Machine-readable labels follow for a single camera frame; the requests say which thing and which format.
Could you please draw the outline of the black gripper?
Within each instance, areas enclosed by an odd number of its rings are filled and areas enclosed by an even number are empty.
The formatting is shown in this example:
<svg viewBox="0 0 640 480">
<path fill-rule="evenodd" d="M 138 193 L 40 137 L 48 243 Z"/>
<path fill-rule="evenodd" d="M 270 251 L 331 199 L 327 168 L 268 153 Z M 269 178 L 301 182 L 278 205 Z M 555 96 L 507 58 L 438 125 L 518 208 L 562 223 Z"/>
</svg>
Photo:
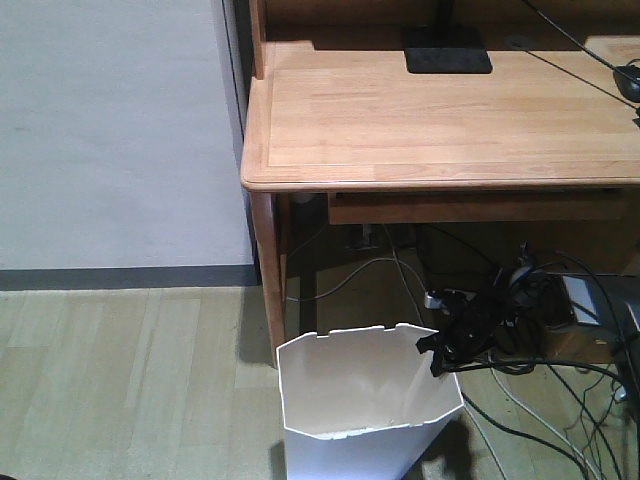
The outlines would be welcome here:
<svg viewBox="0 0 640 480">
<path fill-rule="evenodd" d="M 476 294 L 433 295 L 440 309 L 451 319 L 439 334 L 420 337 L 416 348 L 420 354 L 434 352 L 430 372 L 438 378 L 449 371 L 448 361 L 468 361 L 488 348 L 490 337 L 504 317 L 504 302 L 496 297 Z"/>
</svg>

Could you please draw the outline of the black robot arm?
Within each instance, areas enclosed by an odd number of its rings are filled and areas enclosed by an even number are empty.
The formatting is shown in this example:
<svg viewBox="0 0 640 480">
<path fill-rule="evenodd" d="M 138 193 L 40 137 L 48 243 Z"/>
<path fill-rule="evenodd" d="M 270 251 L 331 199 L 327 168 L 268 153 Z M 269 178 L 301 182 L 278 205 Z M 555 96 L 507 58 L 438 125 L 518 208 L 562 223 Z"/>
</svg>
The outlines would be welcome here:
<svg viewBox="0 0 640 480">
<path fill-rule="evenodd" d="M 572 328 L 600 334 L 621 368 L 621 384 L 639 400 L 639 277 L 598 274 L 582 260 L 554 253 L 575 265 L 577 273 L 549 272 L 526 246 L 520 264 L 494 264 L 475 291 L 430 290 L 425 307 L 450 318 L 444 330 L 417 341 L 422 354 L 431 352 L 431 372 L 438 377 L 469 364 L 495 343 L 500 326 L 514 325 L 530 314 L 551 331 Z"/>
</svg>

